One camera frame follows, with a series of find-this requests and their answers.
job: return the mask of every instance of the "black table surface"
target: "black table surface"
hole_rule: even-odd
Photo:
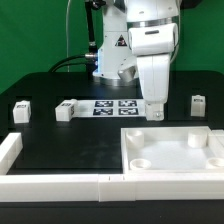
[[[203,118],[190,116],[193,95],[206,96]],[[88,80],[85,73],[24,76],[0,95],[0,142],[10,132],[21,132],[24,144],[8,175],[122,173],[121,128],[224,129],[224,76],[213,71],[172,72],[161,122],[143,117],[56,122],[55,107],[65,99],[141,98],[139,85],[104,86]],[[31,102],[31,121],[14,124],[12,110],[22,100]],[[2,223],[223,223],[224,201],[0,203],[0,217]]]

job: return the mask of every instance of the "robot logo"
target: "robot logo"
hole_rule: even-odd
[[[117,41],[117,43],[115,44],[116,47],[127,47],[126,41],[124,39],[124,37],[121,35]]]

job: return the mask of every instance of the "green backdrop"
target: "green backdrop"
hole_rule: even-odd
[[[68,0],[0,1],[0,93],[24,75],[47,71],[66,57],[67,3]],[[197,8],[182,11],[181,45],[172,70],[224,72],[223,9],[223,0],[203,0]],[[100,12],[94,12],[94,24],[100,45]],[[72,1],[70,31],[70,54],[87,52],[84,0]]]

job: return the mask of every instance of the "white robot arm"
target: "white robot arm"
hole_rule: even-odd
[[[163,120],[167,102],[171,53],[178,44],[178,26],[172,18],[179,15],[179,0],[126,0],[129,45],[136,60],[147,120]],[[119,68],[121,79],[129,81],[128,66]]]

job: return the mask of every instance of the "black cable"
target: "black cable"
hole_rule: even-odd
[[[71,57],[68,57],[68,58],[65,58],[59,62],[57,62],[55,65],[53,65],[48,72],[53,72],[58,66],[60,66],[61,64],[63,64],[64,62],[67,62],[67,61],[71,61],[71,60],[74,60],[74,59],[78,59],[78,58],[85,58],[85,55],[84,54],[80,54],[80,55],[75,55],[75,56],[71,56]]]
[[[97,52],[97,46],[95,42],[95,35],[94,35],[94,28],[93,28],[91,4],[92,4],[91,2],[85,2],[87,28],[88,28],[88,34],[89,34],[89,51]]]
[[[52,72],[56,72],[59,68],[66,67],[66,66],[71,66],[71,65],[89,65],[93,64],[93,62],[77,62],[77,63],[68,63],[68,64],[63,64],[52,70]]]

